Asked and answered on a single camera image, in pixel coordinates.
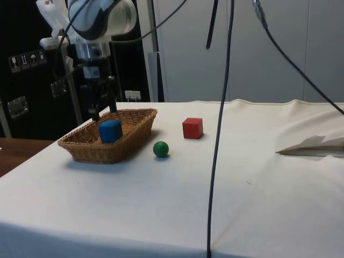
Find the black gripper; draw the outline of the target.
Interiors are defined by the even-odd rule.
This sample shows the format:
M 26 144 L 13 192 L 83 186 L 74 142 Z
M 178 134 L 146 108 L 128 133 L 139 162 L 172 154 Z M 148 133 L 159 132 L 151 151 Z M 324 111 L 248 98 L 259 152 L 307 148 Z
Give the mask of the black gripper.
M 99 121 L 99 113 L 109 106 L 111 113 L 117 112 L 115 79 L 111 76 L 109 58 L 84 60 L 81 64 L 83 85 L 93 85 L 90 89 L 88 113 L 93 121 Z

